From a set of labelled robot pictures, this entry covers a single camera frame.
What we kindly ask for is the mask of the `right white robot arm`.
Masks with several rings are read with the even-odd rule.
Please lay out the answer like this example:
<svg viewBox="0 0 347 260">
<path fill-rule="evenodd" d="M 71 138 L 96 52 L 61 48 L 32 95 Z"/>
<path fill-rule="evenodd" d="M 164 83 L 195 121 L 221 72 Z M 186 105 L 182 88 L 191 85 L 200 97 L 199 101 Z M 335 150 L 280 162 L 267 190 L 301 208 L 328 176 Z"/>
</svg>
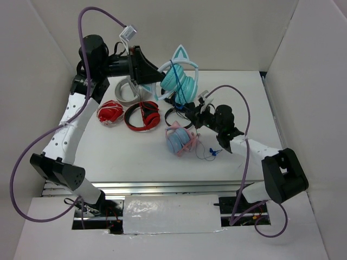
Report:
<svg viewBox="0 0 347 260">
<path fill-rule="evenodd" d="M 262 169 L 263 181 L 239 189 L 241 196 L 237 197 L 236 206 L 240 211 L 248 212 L 262 200 L 281 204 L 308 189 L 308 179 L 294 150 L 279 150 L 248 139 L 235 126 L 228 105 L 217 106 L 214 113 L 209 108 L 201 110 L 202 107 L 189 103 L 183 112 L 196 128 L 206 126 L 217 133 L 219 145 L 227 152 L 244 156 Z"/>
</svg>

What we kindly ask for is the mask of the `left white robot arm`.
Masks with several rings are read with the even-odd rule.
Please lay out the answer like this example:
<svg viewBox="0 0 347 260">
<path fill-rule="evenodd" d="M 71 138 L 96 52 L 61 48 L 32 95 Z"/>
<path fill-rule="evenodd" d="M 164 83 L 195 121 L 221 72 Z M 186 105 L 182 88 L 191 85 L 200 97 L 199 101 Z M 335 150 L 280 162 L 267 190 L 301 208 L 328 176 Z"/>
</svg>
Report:
<svg viewBox="0 0 347 260">
<path fill-rule="evenodd" d="M 87 210 L 100 216 L 111 202 L 87 180 L 85 169 L 74 164 L 86 126 L 110 86 L 109 77 L 129 76 L 132 82 L 146 85 L 162 81 L 165 74 L 144 56 L 140 46 L 130 47 L 127 55 L 111 55 L 99 35 L 84 37 L 79 55 L 81 61 L 60 126 L 43 152 L 31 156 L 30 163 L 45 180 L 81 197 Z"/>
</svg>

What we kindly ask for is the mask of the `teal cat ear headphones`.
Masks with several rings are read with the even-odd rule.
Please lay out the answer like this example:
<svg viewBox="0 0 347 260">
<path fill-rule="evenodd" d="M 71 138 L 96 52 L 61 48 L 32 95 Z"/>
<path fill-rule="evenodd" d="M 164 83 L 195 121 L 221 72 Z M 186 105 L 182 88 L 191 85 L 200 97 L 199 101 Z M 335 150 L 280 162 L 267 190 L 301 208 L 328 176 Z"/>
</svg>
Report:
<svg viewBox="0 0 347 260">
<path fill-rule="evenodd" d="M 195 68 L 195 78 L 186 75 L 183 64 Z M 193 102 L 198 89 L 198 65 L 189 59 L 186 49 L 181 44 L 177 47 L 172 59 L 161 65 L 157 71 L 162 73 L 166 69 L 167 73 L 160 80 L 160 87 L 167 91 L 166 94 L 157 95 L 156 83 L 141 84 L 140 86 L 151 93 L 157 101 L 168 98 L 175 92 L 175 103 L 185 106 L 187 103 Z"/>
</svg>

